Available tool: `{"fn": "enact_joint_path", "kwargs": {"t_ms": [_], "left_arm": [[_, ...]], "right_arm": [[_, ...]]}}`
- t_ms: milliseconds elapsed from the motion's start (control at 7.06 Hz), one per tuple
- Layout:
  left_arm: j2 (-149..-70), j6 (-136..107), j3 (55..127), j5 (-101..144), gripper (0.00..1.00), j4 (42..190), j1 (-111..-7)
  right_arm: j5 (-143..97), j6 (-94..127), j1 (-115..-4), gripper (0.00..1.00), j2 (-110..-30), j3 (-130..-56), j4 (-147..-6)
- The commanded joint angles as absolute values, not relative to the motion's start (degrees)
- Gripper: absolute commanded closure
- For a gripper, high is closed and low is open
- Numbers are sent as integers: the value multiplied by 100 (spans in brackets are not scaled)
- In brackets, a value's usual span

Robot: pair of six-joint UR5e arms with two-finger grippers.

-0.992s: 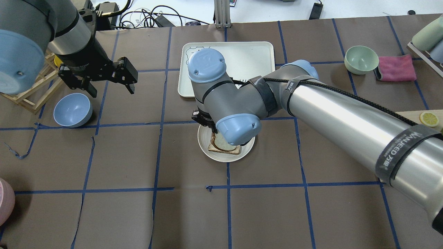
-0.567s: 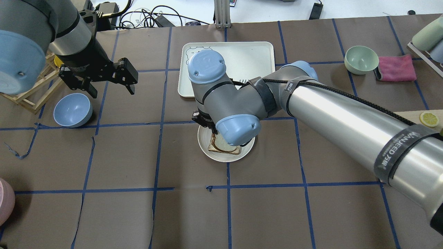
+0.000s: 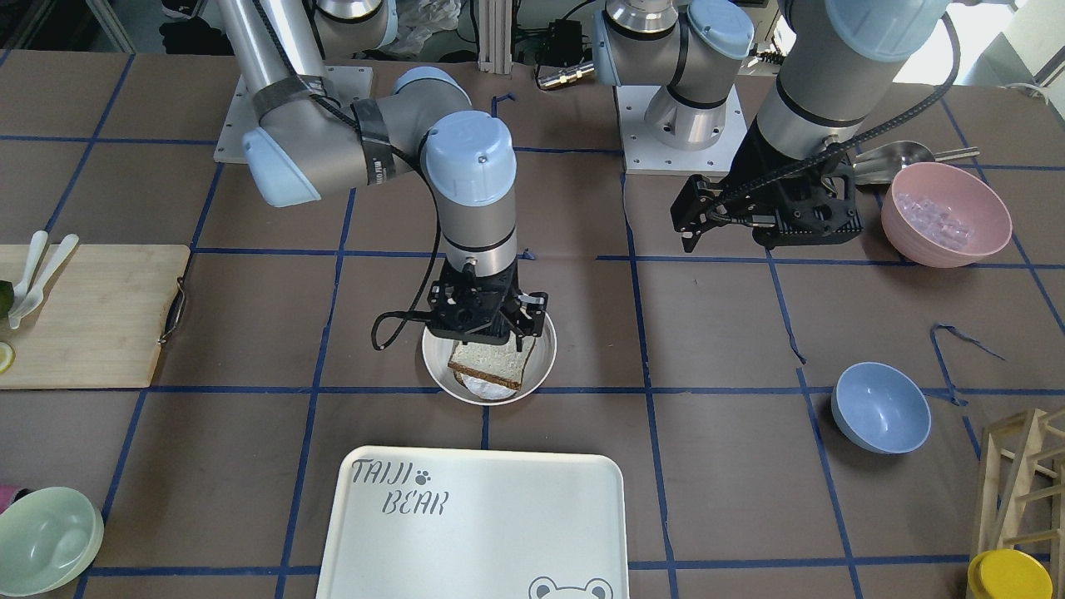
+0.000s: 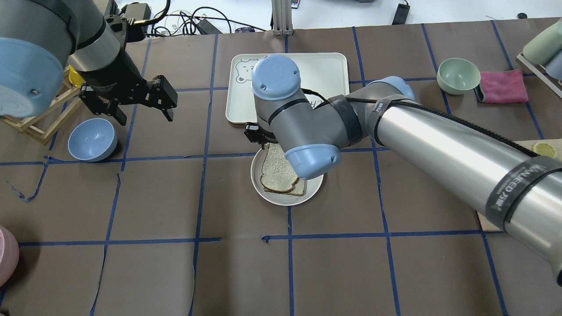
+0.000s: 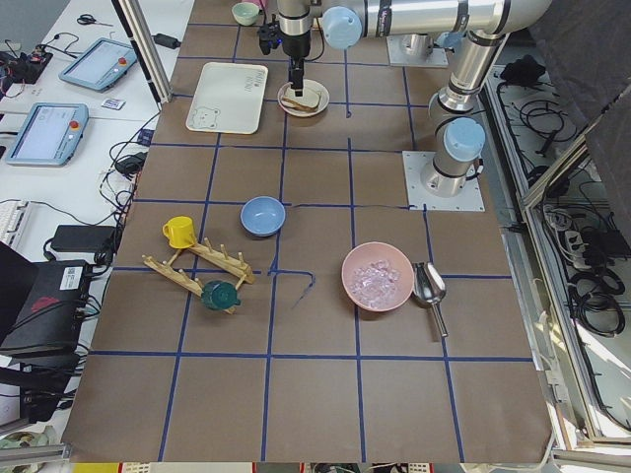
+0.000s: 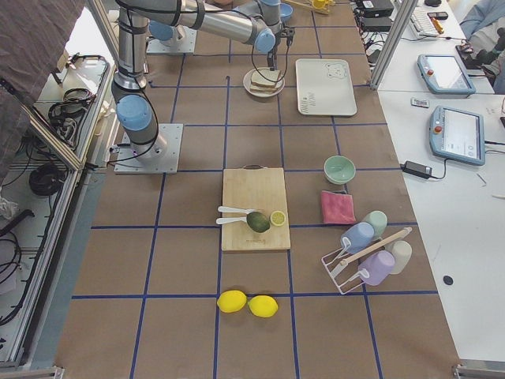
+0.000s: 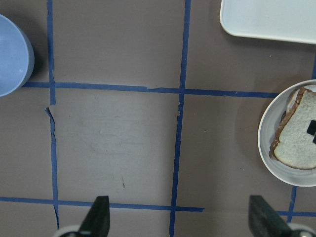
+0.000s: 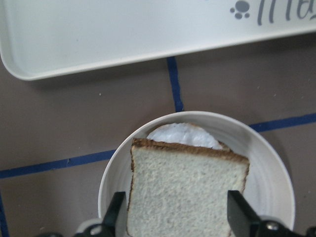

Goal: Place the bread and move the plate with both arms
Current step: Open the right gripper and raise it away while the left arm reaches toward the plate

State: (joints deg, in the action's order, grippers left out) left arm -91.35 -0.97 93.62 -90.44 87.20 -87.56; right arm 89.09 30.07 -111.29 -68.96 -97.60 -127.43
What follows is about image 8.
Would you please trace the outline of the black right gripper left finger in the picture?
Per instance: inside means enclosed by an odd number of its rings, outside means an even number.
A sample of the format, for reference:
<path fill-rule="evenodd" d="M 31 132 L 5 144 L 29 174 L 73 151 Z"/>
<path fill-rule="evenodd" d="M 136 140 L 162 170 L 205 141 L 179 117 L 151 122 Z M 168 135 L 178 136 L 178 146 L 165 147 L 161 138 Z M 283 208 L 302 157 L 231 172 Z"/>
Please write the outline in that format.
<path fill-rule="evenodd" d="M 116 192 L 102 221 L 103 237 L 126 235 L 126 193 Z"/>

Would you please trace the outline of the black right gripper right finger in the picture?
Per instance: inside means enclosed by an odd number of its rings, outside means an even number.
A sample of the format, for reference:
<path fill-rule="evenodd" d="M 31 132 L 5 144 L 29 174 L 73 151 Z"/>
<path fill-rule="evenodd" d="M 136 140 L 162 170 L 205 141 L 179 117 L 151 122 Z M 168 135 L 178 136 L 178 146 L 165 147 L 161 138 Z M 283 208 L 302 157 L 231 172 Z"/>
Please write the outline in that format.
<path fill-rule="evenodd" d="M 237 190 L 227 193 L 227 219 L 236 237 L 255 237 L 261 218 Z"/>

